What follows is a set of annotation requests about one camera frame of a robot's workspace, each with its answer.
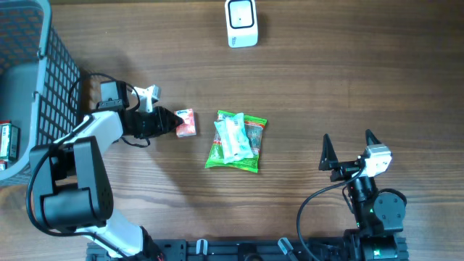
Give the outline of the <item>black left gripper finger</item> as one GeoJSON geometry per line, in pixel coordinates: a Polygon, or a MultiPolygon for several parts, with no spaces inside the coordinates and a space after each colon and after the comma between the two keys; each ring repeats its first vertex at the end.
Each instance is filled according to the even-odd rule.
{"type": "Polygon", "coordinates": [[[170,110],[159,107],[159,116],[163,125],[182,125],[183,119],[170,110]]]}
{"type": "Polygon", "coordinates": [[[177,127],[183,124],[183,121],[168,121],[161,124],[161,134],[167,134],[175,131],[177,127]]]}

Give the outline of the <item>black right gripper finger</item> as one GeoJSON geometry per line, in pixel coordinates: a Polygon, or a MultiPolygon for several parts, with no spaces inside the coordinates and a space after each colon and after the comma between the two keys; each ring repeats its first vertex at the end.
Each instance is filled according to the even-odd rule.
{"type": "Polygon", "coordinates": [[[339,166],[339,161],[334,151],[329,135],[323,136],[323,147],[320,157],[319,170],[333,170],[339,166]]]}
{"type": "Polygon", "coordinates": [[[381,144],[370,129],[365,131],[365,139],[368,146],[381,144]]]}

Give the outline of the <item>orange tissue pack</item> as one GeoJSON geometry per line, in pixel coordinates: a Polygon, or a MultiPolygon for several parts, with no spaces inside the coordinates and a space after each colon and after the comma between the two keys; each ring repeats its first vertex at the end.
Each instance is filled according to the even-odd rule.
{"type": "Polygon", "coordinates": [[[177,110],[175,114],[183,120],[183,123],[176,128],[177,137],[195,136],[196,123],[193,109],[177,110]]]}

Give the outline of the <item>green snack bag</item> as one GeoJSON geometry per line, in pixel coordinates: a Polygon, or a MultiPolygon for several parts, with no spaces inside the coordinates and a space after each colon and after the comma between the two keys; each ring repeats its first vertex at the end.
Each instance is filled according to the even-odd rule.
{"type": "MultiPolygon", "coordinates": [[[[219,110],[217,112],[217,121],[223,120],[226,117],[233,117],[238,113],[226,112],[219,110]]],[[[221,140],[218,132],[215,129],[215,137],[210,150],[210,154],[205,163],[205,168],[211,167],[235,167],[241,170],[246,170],[252,173],[258,173],[259,167],[258,162],[260,158],[260,149],[262,143],[262,133],[265,129],[267,120],[260,117],[244,114],[244,124],[246,130],[246,136],[249,139],[251,149],[253,151],[253,158],[243,159],[238,162],[232,162],[225,164],[223,162],[223,150],[221,146],[221,140]]]]}

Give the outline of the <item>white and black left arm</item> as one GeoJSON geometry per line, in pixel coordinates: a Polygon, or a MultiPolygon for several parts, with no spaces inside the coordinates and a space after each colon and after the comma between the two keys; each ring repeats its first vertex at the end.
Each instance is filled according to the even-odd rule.
{"type": "Polygon", "coordinates": [[[121,80],[101,83],[101,101],[65,136],[35,146],[26,195],[30,222],[56,237],[86,237],[111,258],[163,260],[146,229],[114,208],[112,188],[102,159],[125,136],[149,141],[175,130],[183,119],[155,105],[157,87],[143,94],[121,80]]]}

